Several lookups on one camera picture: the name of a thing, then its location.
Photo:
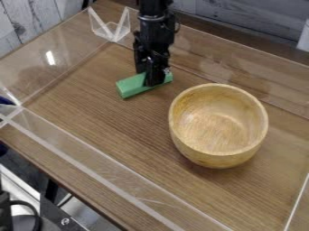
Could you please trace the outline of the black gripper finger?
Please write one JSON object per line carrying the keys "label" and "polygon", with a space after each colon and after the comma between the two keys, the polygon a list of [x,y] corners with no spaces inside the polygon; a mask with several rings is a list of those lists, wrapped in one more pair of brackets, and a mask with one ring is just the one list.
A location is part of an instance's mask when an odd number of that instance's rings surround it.
{"label": "black gripper finger", "polygon": [[151,55],[145,61],[145,78],[144,86],[153,87],[166,81],[166,69],[168,68],[167,59],[160,56]]}
{"label": "black gripper finger", "polygon": [[147,50],[137,39],[133,40],[132,48],[135,69],[137,73],[143,73],[145,71]]}

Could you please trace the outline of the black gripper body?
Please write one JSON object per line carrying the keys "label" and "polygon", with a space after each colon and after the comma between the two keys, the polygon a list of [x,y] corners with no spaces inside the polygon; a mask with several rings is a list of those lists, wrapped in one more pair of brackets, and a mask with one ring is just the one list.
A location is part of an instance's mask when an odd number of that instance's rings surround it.
{"label": "black gripper body", "polygon": [[175,33],[179,31],[178,17],[174,13],[163,15],[137,16],[140,30],[133,32],[133,40],[137,39],[147,50],[147,57],[159,54],[168,56],[168,47],[175,41]]}

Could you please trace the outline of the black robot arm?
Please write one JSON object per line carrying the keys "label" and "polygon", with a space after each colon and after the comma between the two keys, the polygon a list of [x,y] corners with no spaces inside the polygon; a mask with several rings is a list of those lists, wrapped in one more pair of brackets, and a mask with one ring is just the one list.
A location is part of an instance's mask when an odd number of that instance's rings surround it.
{"label": "black robot arm", "polygon": [[139,0],[140,29],[133,32],[133,61],[143,85],[153,87],[166,81],[170,52],[175,41],[176,16],[168,6],[172,0]]}

